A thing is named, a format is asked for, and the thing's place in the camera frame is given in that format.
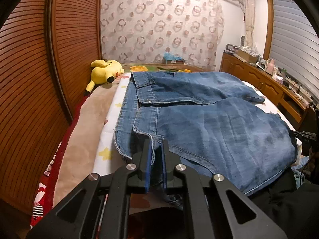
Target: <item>bed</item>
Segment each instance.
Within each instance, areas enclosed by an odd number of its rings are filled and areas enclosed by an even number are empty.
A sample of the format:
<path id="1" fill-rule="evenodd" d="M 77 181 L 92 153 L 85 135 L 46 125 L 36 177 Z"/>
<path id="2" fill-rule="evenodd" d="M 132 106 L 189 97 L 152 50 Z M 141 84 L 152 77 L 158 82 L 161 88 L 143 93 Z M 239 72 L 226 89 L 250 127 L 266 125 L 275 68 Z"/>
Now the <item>bed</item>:
<path id="1" fill-rule="evenodd" d="M 34 201 L 31 226 L 34 226 L 88 174 L 96 172 L 107 175 L 125 164 L 113 145 L 114 129 L 131 75 L 129 72 L 131 65 L 123 67 L 125 73 L 120 78 L 112 84 L 97 87 L 77 106 L 72 125 L 68 128 L 55 156 L 41 177 Z M 184 65 L 147 65 L 151 71 L 166 68 L 178 70 L 184 67 Z M 200 68 L 189 68 L 192 72 L 203 71 Z M 244 83 L 265 98 L 265 102 L 256 103 L 256 107 L 267 113 L 279 114 L 290 129 L 294 130 L 270 100 L 251 84 Z M 297 140 L 297 146 L 298 159 L 295 164 L 298 165 L 302 150 L 300 140 Z M 131 197 L 131 214 L 158 207 L 170 207 L 170 205 L 159 201 L 151 193 L 134 194 Z"/>

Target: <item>yellow star print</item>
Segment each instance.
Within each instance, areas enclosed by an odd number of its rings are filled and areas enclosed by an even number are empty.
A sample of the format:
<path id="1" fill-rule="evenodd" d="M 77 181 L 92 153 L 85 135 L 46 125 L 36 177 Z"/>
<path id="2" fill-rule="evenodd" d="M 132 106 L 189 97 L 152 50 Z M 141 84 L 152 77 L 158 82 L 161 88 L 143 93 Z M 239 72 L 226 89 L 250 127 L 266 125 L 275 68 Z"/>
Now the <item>yellow star print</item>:
<path id="1" fill-rule="evenodd" d="M 103 161 L 112 159 L 112 152 L 107 147 L 103 151 L 98 152 L 98 155 L 103 156 Z"/>

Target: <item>silver screw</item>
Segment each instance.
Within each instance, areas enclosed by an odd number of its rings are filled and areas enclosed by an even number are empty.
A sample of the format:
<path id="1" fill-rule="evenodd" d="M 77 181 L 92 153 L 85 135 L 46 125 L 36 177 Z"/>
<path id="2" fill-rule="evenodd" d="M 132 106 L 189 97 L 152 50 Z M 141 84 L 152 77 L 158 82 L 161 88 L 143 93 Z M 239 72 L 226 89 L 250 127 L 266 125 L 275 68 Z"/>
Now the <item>silver screw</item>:
<path id="1" fill-rule="evenodd" d="M 185 171 L 186 166 L 184 164 L 178 164 L 176 165 L 176 169 L 179 171 Z"/>
<path id="2" fill-rule="evenodd" d="M 214 179 L 215 181 L 222 182 L 224 180 L 224 176 L 221 174 L 215 174 Z"/>
<path id="3" fill-rule="evenodd" d="M 127 170 L 135 170 L 136 165 L 135 165 L 135 164 L 128 164 L 128 165 L 126 166 L 126 168 L 127 168 Z"/>
<path id="4" fill-rule="evenodd" d="M 98 179 L 98 174 L 97 173 L 91 173 L 88 176 L 88 178 L 89 178 L 90 181 L 96 181 Z"/>

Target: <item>jeans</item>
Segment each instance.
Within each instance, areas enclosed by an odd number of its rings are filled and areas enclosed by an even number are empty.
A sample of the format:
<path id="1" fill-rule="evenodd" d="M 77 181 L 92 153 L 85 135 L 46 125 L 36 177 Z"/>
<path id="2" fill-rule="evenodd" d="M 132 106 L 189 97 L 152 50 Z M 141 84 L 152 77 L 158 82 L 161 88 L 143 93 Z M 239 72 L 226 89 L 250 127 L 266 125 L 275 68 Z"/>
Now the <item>jeans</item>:
<path id="1" fill-rule="evenodd" d="M 145 137 L 151 138 L 154 164 L 165 138 L 183 164 L 203 175 L 223 174 L 251 195 L 297 158 L 286 123 L 250 103 L 262 101 L 227 73 L 133 73 L 114 143 L 131 158 Z"/>

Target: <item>black ear tip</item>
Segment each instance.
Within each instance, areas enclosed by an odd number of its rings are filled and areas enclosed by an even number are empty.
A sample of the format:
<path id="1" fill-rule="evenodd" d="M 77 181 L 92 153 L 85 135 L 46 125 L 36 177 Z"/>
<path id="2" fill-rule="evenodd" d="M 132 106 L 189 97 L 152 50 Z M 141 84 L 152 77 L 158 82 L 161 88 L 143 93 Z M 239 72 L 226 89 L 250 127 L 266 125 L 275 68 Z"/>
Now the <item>black ear tip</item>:
<path id="1" fill-rule="evenodd" d="M 113 76 L 110 76 L 109 78 L 107 78 L 107 82 L 114 82 L 115 78 Z"/>

